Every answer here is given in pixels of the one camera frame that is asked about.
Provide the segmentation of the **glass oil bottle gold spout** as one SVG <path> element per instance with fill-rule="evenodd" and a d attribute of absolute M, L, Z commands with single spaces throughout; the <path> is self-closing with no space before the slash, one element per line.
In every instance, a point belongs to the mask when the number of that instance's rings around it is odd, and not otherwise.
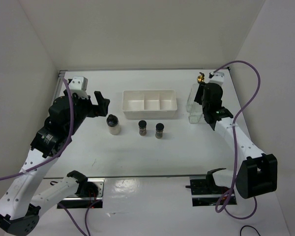
<path fill-rule="evenodd" d="M 204 81 L 205 81 L 205 74 L 200 72 L 199 76 L 196 79 L 196 83 L 191 86 L 191 90 L 190 90 L 190 93 L 189 93 L 189 96 L 188 96 L 188 99 L 187 99 L 186 111 L 188 113 L 191 113 L 192 106 L 194 104 L 194 99 L 195 99 L 196 93 L 198 91 L 200 82 L 204 82 Z"/>

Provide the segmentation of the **white powder jar black lid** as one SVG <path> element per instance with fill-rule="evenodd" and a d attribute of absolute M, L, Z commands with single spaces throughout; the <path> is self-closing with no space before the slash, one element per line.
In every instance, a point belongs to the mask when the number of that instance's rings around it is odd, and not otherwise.
<path fill-rule="evenodd" d="M 110 134 L 118 135 L 121 131 L 121 126 L 119 124 L 119 120 L 115 115 L 109 114 L 106 123 L 109 129 Z"/>

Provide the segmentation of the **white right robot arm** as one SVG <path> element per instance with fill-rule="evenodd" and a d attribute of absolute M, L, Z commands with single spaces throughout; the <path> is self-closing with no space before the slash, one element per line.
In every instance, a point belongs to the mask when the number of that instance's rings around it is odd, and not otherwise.
<path fill-rule="evenodd" d="M 232 170 L 218 168 L 208 171 L 206 189 L 217 193 L 232 185 L 244 199 L 277 189 L 277 159 L 259 149 L 242 129 L 233 123 L 232 113 L 222 106 L 223 90 L 215 83 L 200 82 L 194 101 L 202 107 L 204 119 L 237 153 L 237 166 Z"/>

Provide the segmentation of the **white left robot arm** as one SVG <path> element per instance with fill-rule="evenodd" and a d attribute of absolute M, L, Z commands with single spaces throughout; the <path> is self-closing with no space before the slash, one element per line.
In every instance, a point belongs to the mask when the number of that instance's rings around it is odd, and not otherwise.
<path fill-rule="evenodd" d="M 71 137 L 86 118 L 105 117 L 110 100 L 94 92 L 92 104 L 85 92 L 65 91 L 54 100 L 44 126 L 36 133 L 29 155 L 20 172 L 0 199 L 0 228 L 14 236 L 27 236 L 41 216 L 61 202 L 76 195 L 96 198 L 98 187 L 78 172 L 71 171 L 49 189 L 36 193 L 49 169 L 72 141 Z"/>

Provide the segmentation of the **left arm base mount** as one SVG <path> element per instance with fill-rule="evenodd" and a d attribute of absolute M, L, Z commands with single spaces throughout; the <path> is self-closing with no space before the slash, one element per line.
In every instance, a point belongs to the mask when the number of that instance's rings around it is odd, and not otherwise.
<path fill-rule="evenodd" d="M 89 178 L 87 187 L 80 195 L 70 195 L 64 198 L 60 204 L 67 209 L 102 208 L 104 195 L 103 178 Z"/>

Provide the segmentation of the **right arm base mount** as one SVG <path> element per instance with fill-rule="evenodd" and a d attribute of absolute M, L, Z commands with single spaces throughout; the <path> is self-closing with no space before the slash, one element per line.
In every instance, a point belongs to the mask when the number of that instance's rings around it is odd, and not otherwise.
<path fill-rule="evenodd" d="M 190 183 L 185 188 L 191 192 L 193 207 L 214 206 L 222 194 L 229 190 L 228 187 L 217 186 L 213 179 L 213 174 L 222 170 L 225 170 L 225 168 L 213 169 L 205 175 L 189 178 Z"/>

